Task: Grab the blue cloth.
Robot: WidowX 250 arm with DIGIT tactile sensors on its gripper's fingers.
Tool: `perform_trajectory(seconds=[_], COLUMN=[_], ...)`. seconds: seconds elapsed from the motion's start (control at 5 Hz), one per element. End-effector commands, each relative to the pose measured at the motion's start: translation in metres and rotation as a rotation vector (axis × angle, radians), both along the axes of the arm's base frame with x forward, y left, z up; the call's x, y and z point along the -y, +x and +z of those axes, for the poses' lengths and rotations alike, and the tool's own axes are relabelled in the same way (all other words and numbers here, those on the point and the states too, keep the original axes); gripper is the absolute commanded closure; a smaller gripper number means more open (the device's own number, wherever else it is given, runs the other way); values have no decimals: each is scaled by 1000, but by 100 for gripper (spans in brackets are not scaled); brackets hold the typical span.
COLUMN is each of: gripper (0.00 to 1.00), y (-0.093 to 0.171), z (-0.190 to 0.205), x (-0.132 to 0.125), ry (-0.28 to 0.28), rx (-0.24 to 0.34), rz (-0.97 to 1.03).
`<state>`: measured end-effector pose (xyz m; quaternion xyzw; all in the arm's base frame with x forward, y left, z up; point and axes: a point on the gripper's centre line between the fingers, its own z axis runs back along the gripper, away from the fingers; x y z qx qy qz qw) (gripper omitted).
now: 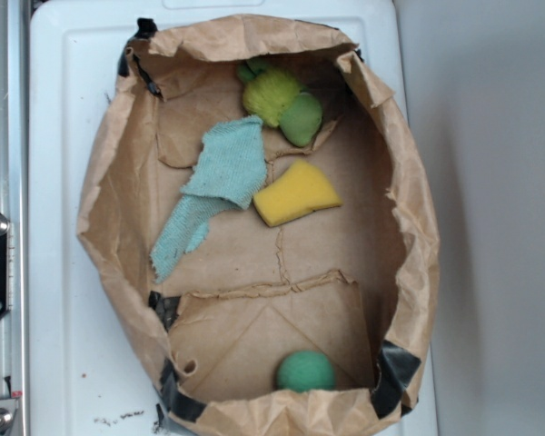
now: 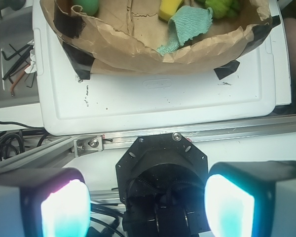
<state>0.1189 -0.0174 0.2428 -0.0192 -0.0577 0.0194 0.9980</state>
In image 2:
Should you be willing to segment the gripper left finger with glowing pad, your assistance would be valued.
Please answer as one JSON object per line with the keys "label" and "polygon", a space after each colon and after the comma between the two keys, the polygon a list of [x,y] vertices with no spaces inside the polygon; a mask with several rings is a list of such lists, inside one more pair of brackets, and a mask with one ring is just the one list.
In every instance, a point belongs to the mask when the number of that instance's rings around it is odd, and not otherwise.
{"label": "gripper left finger with glowing pad", "polygon": [[75,168],[0,168],[0,237],[84,237],[90,202]]}

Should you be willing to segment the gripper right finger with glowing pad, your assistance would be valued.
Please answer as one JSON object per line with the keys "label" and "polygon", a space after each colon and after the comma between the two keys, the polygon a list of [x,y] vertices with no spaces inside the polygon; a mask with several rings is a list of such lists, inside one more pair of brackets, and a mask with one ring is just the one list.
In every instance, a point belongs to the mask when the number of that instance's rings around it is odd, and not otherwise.
{"label": "gripper right finger with glowing pad", "polygon": [[296,161],[217,162],[204,202],[216,237],[296,237]]}

